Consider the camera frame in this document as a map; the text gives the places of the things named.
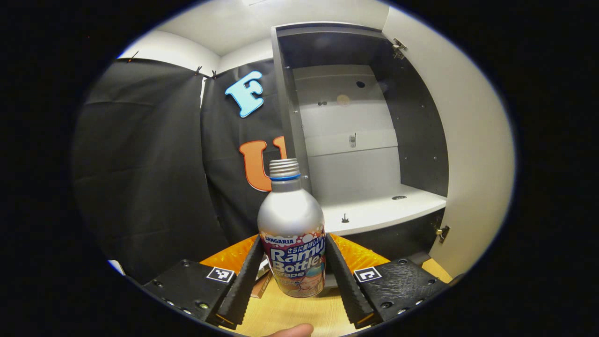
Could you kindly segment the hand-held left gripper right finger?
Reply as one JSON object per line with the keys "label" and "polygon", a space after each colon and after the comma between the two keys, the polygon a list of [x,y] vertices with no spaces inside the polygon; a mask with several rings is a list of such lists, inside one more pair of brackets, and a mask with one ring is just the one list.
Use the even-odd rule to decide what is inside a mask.
{"label": "hand-held left gripper right finger", "polygon": [[395,320],[451,286],[405,257],[366,262],[373,251],[338,235],[327,235],[326,253],[347,318],[356,329]]}

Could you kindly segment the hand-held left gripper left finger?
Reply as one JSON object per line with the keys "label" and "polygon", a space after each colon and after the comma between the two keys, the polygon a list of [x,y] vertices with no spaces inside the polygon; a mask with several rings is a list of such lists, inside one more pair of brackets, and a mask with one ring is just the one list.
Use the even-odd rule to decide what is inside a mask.
{"label": "hand-held left gripper left finger", "polygon": [[181,260],[143,290],[195,322],[235,330],[244,320],[263,252],[259,235],[253,235],[203,262]]}

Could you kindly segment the silver bottle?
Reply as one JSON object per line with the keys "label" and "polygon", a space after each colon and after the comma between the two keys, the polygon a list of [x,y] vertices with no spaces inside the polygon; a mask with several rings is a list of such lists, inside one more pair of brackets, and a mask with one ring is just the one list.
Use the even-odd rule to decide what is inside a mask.
{"label": "silver bottle", "polygon": [[269,173],[271,192],[257,214],[257,228],[273,277],[287,296],[316,296],[325,285],[323,211],[302,187],[297,159],[272,160]]}

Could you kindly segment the grey cabinet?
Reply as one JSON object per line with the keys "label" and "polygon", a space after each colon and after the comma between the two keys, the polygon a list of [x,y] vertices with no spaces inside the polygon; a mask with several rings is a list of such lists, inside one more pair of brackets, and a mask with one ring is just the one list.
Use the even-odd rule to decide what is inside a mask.
{"label": "grey cabinet", "polygon": [[[413,186],[447,197],[448,153],[434,100],[381,30],[336,22],[271,28],[287,153],[321,204],[334,195]],[[423,263],[445,208],[371,232],[339,235],[386,258]]]}

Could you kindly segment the beige cabinet door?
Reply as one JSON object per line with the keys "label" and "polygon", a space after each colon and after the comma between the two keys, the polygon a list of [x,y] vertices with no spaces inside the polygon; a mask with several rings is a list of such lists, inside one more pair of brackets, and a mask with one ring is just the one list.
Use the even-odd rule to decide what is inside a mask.
{"label": "beige cabinet door", "polygon": [[430,256],[457,277],[483,256],[508,213],[516,176],[511,123],[486,75],[442,34],[394,7],[382,32],[407,47],[440,115],[449,173],[441,224],[449,232]]}

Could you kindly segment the white cabinet shelf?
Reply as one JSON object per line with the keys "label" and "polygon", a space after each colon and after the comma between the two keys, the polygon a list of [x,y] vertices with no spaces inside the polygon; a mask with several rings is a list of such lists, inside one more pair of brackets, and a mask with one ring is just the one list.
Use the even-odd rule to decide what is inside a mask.
{"label": "white cabinet shelf", "polygon": [[321,201],[328,233],[351,235],[415,220],[444,209],[447,198],[408,185],[390,191],[368,190]]}

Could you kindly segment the black backdrop cloth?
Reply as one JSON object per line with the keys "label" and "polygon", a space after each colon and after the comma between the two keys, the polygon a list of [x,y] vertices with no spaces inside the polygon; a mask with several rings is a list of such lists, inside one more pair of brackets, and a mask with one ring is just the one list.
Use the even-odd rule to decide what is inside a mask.
{"label": "black backdrop cloth", "polygon": [[115,60],[78,113],[72,179],[109,260],[145,284],[258,233],[268,173],[284,135],[273,59],[205,78],[158,60]]}

